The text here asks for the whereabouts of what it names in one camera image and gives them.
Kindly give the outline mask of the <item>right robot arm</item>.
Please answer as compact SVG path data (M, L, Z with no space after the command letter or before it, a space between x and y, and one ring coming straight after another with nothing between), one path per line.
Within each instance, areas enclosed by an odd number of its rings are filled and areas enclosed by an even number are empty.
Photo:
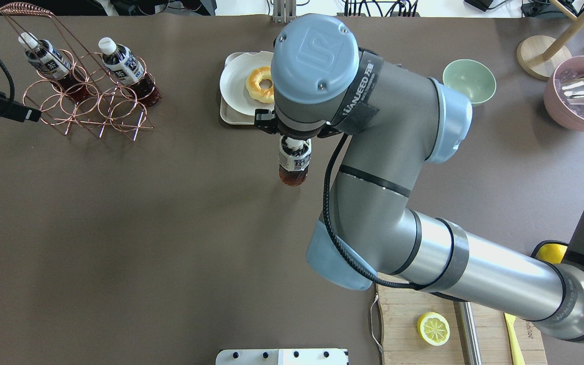
M457 151L472 122L463 94L360 48L347 26L306 14L274 41L274 111L258 129L305 141L351 141L336 179L329 162L322 218L307 261L349 289L372 282L478 303L584 343L584 211L561 263L550 264L407 208L426 163Z

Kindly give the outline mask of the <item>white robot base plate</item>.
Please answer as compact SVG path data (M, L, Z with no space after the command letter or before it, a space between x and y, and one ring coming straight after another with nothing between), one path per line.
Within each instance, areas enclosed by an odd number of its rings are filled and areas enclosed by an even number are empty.
M350 364L340 348L225 349L215 364Z

